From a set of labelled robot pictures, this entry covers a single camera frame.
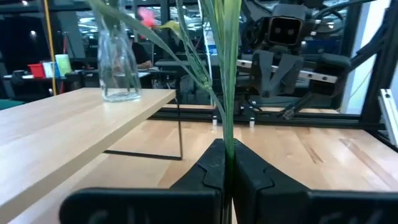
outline pink flower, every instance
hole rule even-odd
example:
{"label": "pink flower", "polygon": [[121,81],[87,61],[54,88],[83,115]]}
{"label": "pink flower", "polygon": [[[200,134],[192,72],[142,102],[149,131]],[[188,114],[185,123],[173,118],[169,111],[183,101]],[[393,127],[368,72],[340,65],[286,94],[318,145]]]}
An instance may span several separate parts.
{"label": "pink flower", "polygon": [[155,26],[155,14],[152,10],[148,10],[144,7],[138,9],[138,14],[142,17],[142,25],[152,28]]}

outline wooden surface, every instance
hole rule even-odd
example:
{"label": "wooden surface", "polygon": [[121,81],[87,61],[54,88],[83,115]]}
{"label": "wooden surface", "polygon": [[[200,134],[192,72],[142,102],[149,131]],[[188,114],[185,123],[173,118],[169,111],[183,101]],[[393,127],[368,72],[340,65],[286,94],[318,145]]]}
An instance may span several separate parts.
{"label": "wooden surface", "polygon": [[105,103],[85,88],[0,111],[0,223],[48,194],[175,97]]}
{"label": "wooden surface", "polygon": [[[170,187],[221,127],[183,122],[183,161],[101,154],[12,223],[58,223],[62,200],[85,187]],[[398,190],[398,154],[362,130],[236,126],[234,134],[276,168],[312,189]],[[145,121],[111,149],[175,155],[177,122]]]}

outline yellow pole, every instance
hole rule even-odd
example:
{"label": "yellow pole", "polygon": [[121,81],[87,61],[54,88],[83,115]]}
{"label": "yellow pole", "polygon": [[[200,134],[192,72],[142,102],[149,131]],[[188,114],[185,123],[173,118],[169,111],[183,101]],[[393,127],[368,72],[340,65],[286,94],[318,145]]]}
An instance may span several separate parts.
{"label": "yellow pole", "polygon": [[55,85],[55,55],[54,55],[54,47],[52,44],[52,33],[51,33],[51,23],[50,23],[50,13],[49,13],[49,3],[48,0],[44,0],[44,11],[45,11],[45,20],[47,21],[47,32],[49,33],[49,44],[50,44],[50,54],[52,61],[52,91],[54,96],[57,95],[57,87]]}

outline red object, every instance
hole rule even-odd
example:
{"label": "red object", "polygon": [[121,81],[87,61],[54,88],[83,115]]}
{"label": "red object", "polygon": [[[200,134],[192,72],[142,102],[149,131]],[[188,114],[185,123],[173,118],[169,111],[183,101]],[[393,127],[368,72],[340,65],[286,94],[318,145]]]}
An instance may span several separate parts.
{"label": "red object", "polygon": [[142,17],[141,23],[149,28],[155,26],[155,14],[152,10],[148,10],[144,7],[138,9],[138,14]]}
{"label": "red object", "polygon": [[45,78],[44,68],[42,63],[27,65],[33,74],[34,78]]}

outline clear glass bottle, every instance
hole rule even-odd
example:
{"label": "clear glass bottle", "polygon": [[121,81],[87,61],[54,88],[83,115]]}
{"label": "clear glass bottle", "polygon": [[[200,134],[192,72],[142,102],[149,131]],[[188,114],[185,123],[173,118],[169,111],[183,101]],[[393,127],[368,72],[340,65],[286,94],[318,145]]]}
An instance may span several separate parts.
{"label": "clear glass bottle", "polygon": [[[104,0],[125,11],[125,0]],[[98,73],[105,101],[135,100],[141,96],[137,63],[127,37],[126,25],[112,17],[95,12],[99,29]]]}

